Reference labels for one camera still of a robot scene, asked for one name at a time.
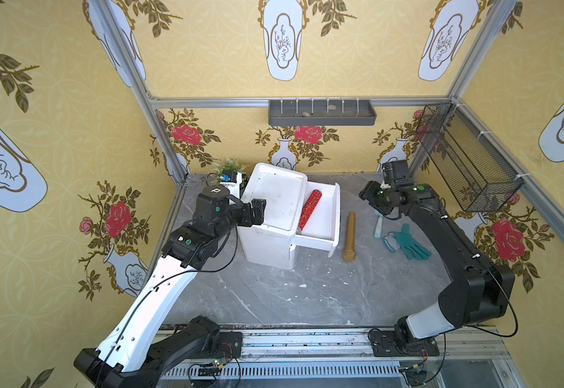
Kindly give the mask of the white top drawer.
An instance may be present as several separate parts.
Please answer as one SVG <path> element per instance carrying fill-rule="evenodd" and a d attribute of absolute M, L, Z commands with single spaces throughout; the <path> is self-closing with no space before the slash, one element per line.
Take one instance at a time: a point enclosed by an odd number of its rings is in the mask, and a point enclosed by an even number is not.
<path fill-rule="evenodd" d="M 338 247 L 340 237 L 340 187 L 337 183 L 309 181 L 304 203 L 309 200 L 314 190 L 319 190 L 322 197 L 304 228 L 293 238 L 292 245 L 324 251 L 331 258 Z"/>

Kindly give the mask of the teal gardening glove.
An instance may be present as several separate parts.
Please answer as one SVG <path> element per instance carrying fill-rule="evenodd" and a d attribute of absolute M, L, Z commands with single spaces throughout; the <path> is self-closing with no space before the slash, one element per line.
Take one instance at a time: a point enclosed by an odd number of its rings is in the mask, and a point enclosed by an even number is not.
<path fill-rule="evenodd" d="M 410 233 L 410 225 L 404 224 L 400 232 L 390 232 L 384 237 L 391 252 L 402 252 L 408 260 L 428 260 L 431 253 L 416 241 Z"/>

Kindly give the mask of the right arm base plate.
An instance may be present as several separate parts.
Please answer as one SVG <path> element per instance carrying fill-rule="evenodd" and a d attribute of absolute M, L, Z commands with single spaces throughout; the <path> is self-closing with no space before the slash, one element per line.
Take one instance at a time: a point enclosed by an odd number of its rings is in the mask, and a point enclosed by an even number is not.
<path fill-rule="evenodd" d="M 440 350 L 435 338 L 405 339 L 396 331 L 372 328 L 367 334 L 374 357 L 438 357 Z"/>

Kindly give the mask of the red glitter microphone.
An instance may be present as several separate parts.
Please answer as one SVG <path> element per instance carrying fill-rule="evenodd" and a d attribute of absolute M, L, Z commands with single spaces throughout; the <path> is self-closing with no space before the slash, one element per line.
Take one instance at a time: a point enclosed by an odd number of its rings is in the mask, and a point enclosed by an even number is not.
<path fill-rule="evenodd" d="M 322 192 L 320 190 L 318 189 L 312 190 L 311 194 L 309 195 L 308 199 L 304 203 L 303 208 L 301 210 L 300 221 L 297 228 L 298 234 L 302 233 L 303 229 L 305 228 L 309 219 L 314 213 L 314 210 L 317 207 L 321 198 L 322 198 Z"/>

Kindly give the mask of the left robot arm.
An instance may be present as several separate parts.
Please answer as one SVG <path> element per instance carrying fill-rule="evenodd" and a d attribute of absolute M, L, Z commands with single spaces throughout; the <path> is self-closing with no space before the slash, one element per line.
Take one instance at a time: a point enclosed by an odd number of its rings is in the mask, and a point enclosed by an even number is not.
<path fill-rule="evenodd" d="M 182 361 L 214 352 L 220 327 L 204 316 L 159 342 L 154 337 L 184 289 L 205 273 L 207 260 L 219 255 L 239 228 L 261 226 L 266 207 L 264 199 L 243 202 L 223 185 L 207 186 L 192 218 L 170 234 L 126 315 L 97 348 L 79 352 L 74 368 L 96 387 L 154 387 Z"/>

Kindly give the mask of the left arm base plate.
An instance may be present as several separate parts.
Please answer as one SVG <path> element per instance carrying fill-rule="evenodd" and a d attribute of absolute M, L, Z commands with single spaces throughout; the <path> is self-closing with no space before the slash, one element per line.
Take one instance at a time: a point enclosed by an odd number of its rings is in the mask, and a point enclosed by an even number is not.
<path fill-rule="evenodd" d="M 204 347 L 202 352 L 191 354 L 188 360 L 204 360 L 220 357 L 241 357 L 243 333 L 240 331 L 222 331 L 217 339 Z"/>

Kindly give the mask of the light blue garden fork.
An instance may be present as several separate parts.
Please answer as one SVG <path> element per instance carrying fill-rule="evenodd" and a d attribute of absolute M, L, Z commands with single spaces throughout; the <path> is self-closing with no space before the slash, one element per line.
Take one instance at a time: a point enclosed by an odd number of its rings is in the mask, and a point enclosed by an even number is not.
<path fill-rule="evenodd" d="M 383 227 L 383 219 L 384 219 L 384 217 L 383 217 L 380 213 L 378 213 L 378 212 L 375 212 L 375 215 L 376 215 L 376 217 L 377 217 L 377 221 L 376 221 L 376 224 L 375 224 L 375 229 L 374 229 L 373 236 L 374 236 L 375 239 L 380 239 L 380 238 L 381 238 L 381 234 L 382 234 L 382 227 Z"/>

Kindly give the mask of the grey wall shelf tray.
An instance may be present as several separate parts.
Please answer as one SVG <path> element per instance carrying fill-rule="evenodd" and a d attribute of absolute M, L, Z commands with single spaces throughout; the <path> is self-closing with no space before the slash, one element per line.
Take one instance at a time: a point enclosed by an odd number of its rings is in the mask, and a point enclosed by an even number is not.
<path fill-rule="evenodd" d="M 270 126 L 373 126 L 377 112 L 371 100 L 308 98 L 268 100 Z"/>

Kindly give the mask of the small green potted plant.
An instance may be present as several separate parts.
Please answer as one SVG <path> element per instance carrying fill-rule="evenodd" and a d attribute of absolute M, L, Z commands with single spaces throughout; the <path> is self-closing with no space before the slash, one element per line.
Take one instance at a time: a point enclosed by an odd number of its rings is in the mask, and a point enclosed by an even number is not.
<path fill-rule="evenodd" d="M 247 180 L 249 178 L 248 174 L 246 173 L 247 166 L 238 163 L 237 161 L 227 158 L 225 161 L 217 163 L 212 171 L 214 181 L 216 184 L 220 184 L 225 182 L 223 179 L 223 175 L 231 177 L 233 173 L 241 174 L 241 183 L 239 184 L 241 187 L 245 186 Z"/>

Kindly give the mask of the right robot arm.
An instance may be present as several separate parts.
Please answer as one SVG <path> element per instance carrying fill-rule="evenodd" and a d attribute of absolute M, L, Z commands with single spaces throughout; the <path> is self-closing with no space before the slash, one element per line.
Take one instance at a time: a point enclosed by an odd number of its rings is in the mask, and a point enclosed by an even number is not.
<path fill-rule="evenodd" d="M 367 183 L 360 199 L 384 217 L 396 210 L 414 222 L 437 250 L 451 280 L 436 303 L 398 320 L 394 327 L 398 347 L 476 327 L 512 310 L 514 272 L 505 264 L 494 264 L 474 245 L 436 191 L 415 182 L 405 160 L 384 163 L 382 174 L 382 182 Z"/>

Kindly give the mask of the white three-drawer cabinet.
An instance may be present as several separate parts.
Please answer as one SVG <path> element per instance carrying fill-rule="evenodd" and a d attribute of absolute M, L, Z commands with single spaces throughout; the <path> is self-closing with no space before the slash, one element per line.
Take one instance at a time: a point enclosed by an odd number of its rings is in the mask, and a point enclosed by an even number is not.
<path fill-rule="evenodd" d="M 264 199 L 260 226 L 240 227 L 238 236 L 247 261 L 283 270 L 295 266 L 293 239 L 299 225 L 308 178 L 305 174 L 258 163 L 241 200 Z"/>

